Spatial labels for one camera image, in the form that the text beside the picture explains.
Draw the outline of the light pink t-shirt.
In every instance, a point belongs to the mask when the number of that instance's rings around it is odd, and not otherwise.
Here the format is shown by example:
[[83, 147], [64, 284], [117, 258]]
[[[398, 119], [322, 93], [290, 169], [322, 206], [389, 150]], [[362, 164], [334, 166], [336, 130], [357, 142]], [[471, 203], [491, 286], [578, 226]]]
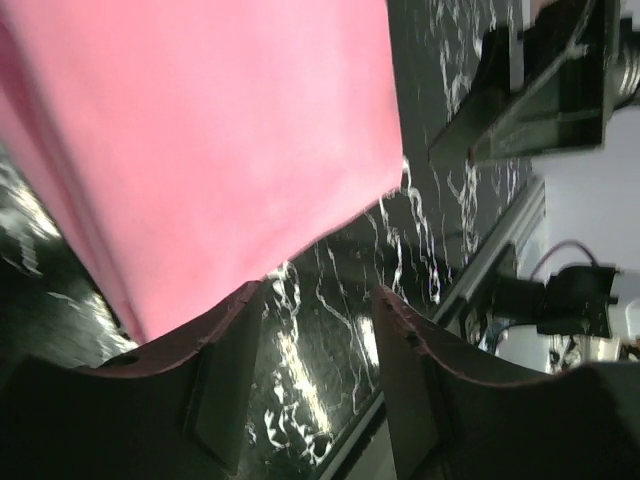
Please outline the light pink t-shirt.
[[396, 189], [382, 1], [5, 1], [1, 141], [150, 341]]

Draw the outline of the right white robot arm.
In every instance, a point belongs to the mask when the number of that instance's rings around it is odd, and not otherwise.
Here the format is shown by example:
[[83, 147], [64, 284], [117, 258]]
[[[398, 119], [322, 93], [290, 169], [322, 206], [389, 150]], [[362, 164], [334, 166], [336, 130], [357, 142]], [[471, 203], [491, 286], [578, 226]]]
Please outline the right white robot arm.
[[[475, 165], [601, 147], [613, 114], [639, 102], [639, 33], [616, 1], [555, 1], [520, 32], [524, 82], [510, 80], [511, 36], [488, 32], [470, 93], [432, 142], [431, 160]], [[540, 334], [619, 340], [610, 311], [622, 272], [590, 260], [547, 281], [482, 273], [468, 296], [437, 316], [464, 323], [472, 310]]]

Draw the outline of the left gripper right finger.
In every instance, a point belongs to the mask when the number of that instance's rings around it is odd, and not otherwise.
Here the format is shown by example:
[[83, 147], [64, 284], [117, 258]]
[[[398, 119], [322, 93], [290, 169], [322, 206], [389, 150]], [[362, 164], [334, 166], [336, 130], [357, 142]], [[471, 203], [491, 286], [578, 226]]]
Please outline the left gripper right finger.
[[466, 343], [384, 286], [372, 301], [399, 478], [638, 477], [637, 363], [548, 375]]

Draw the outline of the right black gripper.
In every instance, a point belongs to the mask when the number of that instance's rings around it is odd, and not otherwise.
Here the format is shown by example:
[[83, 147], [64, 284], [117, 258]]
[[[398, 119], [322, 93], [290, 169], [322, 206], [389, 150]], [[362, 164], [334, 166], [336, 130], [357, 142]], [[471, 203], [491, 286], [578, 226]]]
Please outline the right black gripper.
[[[485, 33], [471, 89], [428, 148], [435, 165], [596, 149], [639, 101], [639, 31], [618, 1], [554, 1], [533, 25]], [[491, 135], [507, 131], [504, 146]]]

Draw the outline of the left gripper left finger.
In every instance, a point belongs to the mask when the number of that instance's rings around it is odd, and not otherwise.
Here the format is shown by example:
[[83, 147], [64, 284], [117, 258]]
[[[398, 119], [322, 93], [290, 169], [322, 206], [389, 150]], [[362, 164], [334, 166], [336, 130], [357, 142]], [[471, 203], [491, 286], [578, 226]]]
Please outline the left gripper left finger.
[[1, 360], [5, 479], [226, 479], [236, 474], [261, 330], [251, 281], [105, 364]]

